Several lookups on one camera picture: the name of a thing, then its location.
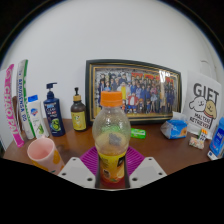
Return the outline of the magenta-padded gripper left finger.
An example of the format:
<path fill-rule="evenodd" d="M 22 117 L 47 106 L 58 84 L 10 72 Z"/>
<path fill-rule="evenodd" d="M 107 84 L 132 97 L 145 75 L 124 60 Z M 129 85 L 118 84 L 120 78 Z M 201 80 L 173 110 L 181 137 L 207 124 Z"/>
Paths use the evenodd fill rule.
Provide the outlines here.
<path fill-rule="evenodd" d="M 94 189 L 100 181 L 98 164 L 97 150 L 92 147 L 80 158 L 71 157 L 58 176 L 78 186 Z"/>

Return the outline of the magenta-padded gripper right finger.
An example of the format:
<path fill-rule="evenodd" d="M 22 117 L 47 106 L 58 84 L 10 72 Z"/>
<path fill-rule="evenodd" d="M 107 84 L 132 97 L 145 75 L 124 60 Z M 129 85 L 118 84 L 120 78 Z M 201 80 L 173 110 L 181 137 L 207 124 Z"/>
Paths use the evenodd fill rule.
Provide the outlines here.
<path fill-rule="evenodd" d="M 128 148 L 126 153 L 126 188 L 140 188 L 165 176 L 165 171 L 153 157 L 144 157 L 134 148 Z"/>

